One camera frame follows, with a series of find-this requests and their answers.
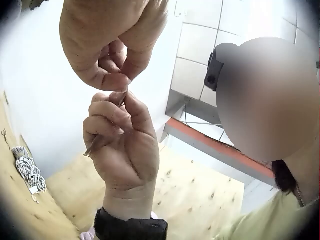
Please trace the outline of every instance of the finger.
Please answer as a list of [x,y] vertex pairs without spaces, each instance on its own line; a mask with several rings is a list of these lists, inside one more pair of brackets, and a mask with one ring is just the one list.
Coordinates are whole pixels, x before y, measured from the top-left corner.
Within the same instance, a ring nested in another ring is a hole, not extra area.
[[151,54],[152,49],[147,49],[141,52],[135,52],[134,50],[128,49],[127,58],[123,64],[121,73],[128,76],[132,81],[147,68]]
[[83,121],[83,136],[86,145],[90,145],[96,135],[102,135],[112,142],[123,131],[103,116],[90,116]]
[[122,68],[126,59],[124,44],[119,39],[109,44],[109,55],[118,68]]
[[107,55],[103,58],[99,58],[98,66],[105,69],[109,73],[119,73],[120,68],[116,63],[111,59],[111,56]]
[[[115,105],[119,106],[119,104],[121,104],[122,101],[124,101],[126,93],[121,93],[121,92],[112,92],[109,97],[108,97],[108,101],[114,103]],[[123,102],[119,108],[128,113],[127,109],[125,108],[125,103]]]
[[168,1],[149,1],[139,21],[119,39],[128,47],[121,73],[132,81],[149,64],[153,47],[167,22]]
[[101,92],[98,92],[92,97],[91,103],[99,102],[99,101],[107,101],[108,98],[109,98],[109,96],[107,96]]
[[124,103],[124,98],[125,98],[126,92],[112,92],[109,95],[109,101],[115,104],[116,106],[120,106]]
[[123,92],[131,83],[126,75],[109,73],[97,64],[89,70],[78,71],[77,74],[86,84],[103,91]]
[[105,57],[107,55],[109,55],[109,45],[107,45],[104,48],[102,48],[99,58],[103,58],[103,57]]
[[89,107],[89,116],[102,116],[124,131],[132,129],[131,116],[109,101],[92,103]]
[[131,92],[127,92],[124,99],[125,108],[131,115],[132,127],[139,132],[144,132],[156,138],[148,107],[139,101]]

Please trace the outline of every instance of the wire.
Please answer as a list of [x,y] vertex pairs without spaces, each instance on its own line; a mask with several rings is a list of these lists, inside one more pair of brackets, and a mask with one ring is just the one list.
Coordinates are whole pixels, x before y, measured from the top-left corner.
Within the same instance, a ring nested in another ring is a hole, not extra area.
[[222,124],[214,124],[214,123],[198,123],[198,122],[188,122],[188,123],[192,123],[192,124],[203,124],[203,125],[213,125],[213,126],[222,126]]
[[188,127],[190,127],[187,123],[187,113],[186,113],[186,102],[184,102],[184,118],[185,118],[185,123]]

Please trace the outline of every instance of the dark hair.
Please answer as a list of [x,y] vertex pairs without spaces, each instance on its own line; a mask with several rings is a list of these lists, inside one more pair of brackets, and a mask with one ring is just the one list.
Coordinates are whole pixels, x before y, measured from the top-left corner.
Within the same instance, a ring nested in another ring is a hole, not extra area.
[[287,164],[285,164],[283,160],[272,161],[271,169],[275,176],[277,187],[282,192],[294,192],[297,186],[297,181],[291,174]]

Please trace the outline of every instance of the wrist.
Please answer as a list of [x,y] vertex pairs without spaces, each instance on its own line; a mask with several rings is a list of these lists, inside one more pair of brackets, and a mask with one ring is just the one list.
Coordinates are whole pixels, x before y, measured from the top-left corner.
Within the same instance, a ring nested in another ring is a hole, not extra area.
[[149,219],[152,211],[155,181],[126,191],[106,189],[103,208],[122,220]]

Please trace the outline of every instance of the white tile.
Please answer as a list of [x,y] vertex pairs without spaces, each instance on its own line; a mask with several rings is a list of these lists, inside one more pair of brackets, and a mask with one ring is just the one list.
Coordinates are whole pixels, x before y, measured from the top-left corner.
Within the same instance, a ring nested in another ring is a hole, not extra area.
[[184,22],[218,28],[222,0],[189,0]]
[[218,46],[221,43],[233,43],[237,46],[240,46],[244,42],[245,40],[243,37],[240,37],[231,33],[223,32],[223,31],[218,31],[215,46]]
[[250,5],[239,0],[224,0],[219,29],[243,36],[247,28]]
[[207,66],[177,58],[171,89],[181,94],[200,99]]
[[309,59],[314,63],[315,73],[317,73],[316,62],[319,61],[319,44],[308,37],[300,29],[297,29],[296,46],[303,50],[308,55]]
[[295,0],[278,0],[278,6],[281,9],[282,17],[293,25],[296,25],[297,10]]
[[217,93],[206,86],[203,88],[200,100],[211,106],[217,107]]
[[208,65],[217,30],[192,24],[183,24],[178,57]]
[[310,8],[307,3],[298,3],[297,27],[310,38],[319,42],[319,12]]
[[294,44],[295,34],[296,27],[279,15],[269,17],[256,14],[248,26],[246,40],[259,37],[278,37]]
[[294,44],[294,38],[296,35],[296,27],[286,20],[280,20],[278,32],[275,37],[282,38],[288,42]]

